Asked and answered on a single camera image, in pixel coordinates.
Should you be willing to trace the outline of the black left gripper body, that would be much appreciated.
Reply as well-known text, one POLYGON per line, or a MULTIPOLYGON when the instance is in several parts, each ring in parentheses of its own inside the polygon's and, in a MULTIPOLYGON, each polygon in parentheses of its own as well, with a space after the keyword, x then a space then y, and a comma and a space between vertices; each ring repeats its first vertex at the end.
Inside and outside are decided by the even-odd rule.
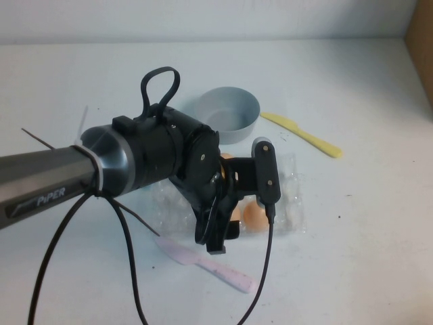
POLYGON ((191 205, 196 216, 195 241, 207 243, 218 234, 229 238, 229 222, 237 206, 237 195, 233 183, 227 182, 222 171, 214 175, 197 173, 175 176, 175 187, 191 205))

